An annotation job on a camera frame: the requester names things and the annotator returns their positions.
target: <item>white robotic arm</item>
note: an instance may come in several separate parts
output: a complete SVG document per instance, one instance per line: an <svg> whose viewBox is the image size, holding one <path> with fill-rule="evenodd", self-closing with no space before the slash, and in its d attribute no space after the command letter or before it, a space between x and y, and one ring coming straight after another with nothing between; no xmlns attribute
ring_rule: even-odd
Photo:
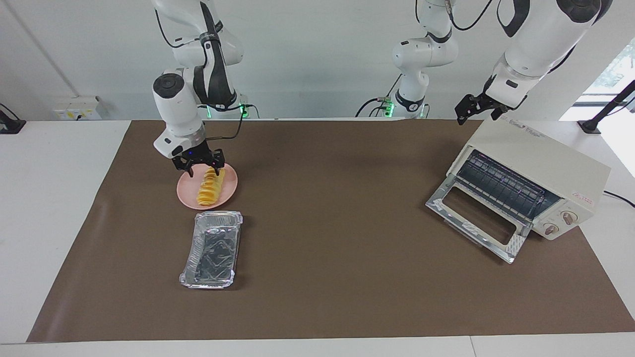
<svg viewBox="0 0 635 357"><path fill-rule="evenodd" d="M454 6L456 0L449 3ZM422 0L417 12L421 14L419 20L427 34L403 41L392 50L392 61L403 75L399 88L391 97L393 115L406 118L419 116L423 109L429 85L424 69L450 64L458 57L458 43L452 37L446 1Z"/></svg>
<svg viewBox="0 0 635 357"><path fill-rule="evenodd" d="M198 41L173 49L181 64L193 67L165 71L152 86L157 108L166 123L154 147L172 159L178 170L190 175L191 167L198 163L220 169L225 164L223 152L209 149L198 107L206 105L214 111L242 115L243 108L236 106L240 94L227 76L222 37L231 64L242 60L242 46L223 30L211 0L152 0L152 3L157 14L200 33Z"/></svg>
<svg viewBox="0 0 635 357"><path fill-rule="evenodd" d="M466 95L456 106L459 124L493 109L494 120L517 109L538 82L562 64L612 0L513 0L514 17L500 23L513 37L487 80L483 93Z"/></svg>

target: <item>pink plate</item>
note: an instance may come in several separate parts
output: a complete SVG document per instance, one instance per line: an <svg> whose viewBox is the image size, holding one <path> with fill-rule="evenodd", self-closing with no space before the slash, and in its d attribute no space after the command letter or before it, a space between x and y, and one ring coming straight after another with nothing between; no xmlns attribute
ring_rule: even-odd
<svg viewBox="0 0 635 357"><path fill-rule="evenodd" d="M198 196L198 190L203 182L205 172L209 168L210 167L206 164L198 164L192 166L194 177L190 177L187 172L181 175L177 183L177 196L185 206L201 211L211 210L227 202L236 191L238 175L236 175L236 171L233 167L229 166L229 164L225 164L225 177L223 178L223 186L220 188L218 201L211 206L199 205L198 202L196 202L196 196Z"/></svg>

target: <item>white toaster oven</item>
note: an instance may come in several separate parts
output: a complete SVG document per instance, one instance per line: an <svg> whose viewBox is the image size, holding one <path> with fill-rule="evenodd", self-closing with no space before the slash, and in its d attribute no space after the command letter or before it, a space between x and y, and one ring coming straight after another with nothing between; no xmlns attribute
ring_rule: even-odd
<svg viewBox="0 0 635 357"><path fill-rule="evenodd" d="M426 206L511 264L530 231L554 240L591 218L609 173L596 160L502 116L483 122ZM508 243L446 205L454 187L516 226Z"/></svg>

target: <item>wall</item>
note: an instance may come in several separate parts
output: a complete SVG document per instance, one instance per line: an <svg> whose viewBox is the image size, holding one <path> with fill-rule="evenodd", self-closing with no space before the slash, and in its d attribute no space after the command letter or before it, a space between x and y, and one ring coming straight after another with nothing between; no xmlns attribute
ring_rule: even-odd
<svg viewBox="0 0 635 357"><path fill-rule="evenodd" d="M485 3L460 3L457 22L471 23ZM216 5L246 48L243 62L230 68L232 80L266 117L354 115L366 99L385 95L399 74L392 47L423 36L411 0L390 6L383 0L216 0ZM635 37L633 9L632 1L615 0L567 64L530 93L518 116L557 120ZM167 20L164 27L169 38L184 35L183 27ZM455 33L459 59L427 71L431 117L452 117L463 95L480 93L509 44L494 9L473 30ZM149 0L0 0L0 48L0 101L26 119L51 119L53 97L74 92L98 95L111 119L158 118L151 84L177 66Z"/></svg>

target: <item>brown table mat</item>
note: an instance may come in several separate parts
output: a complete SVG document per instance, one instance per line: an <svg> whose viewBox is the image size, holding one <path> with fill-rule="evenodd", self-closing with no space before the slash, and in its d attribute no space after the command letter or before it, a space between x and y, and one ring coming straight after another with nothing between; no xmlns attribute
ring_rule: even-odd
<svg viewBox="0 0 635 357"><path fill-rule="evenodd" d="M164 124L135 121L28 341L635 331L579 229L510 266L425 207L478 124L245 123L216 142L239 176L236 280L201 291L178 282L196 212L152 147Z"/></svg>

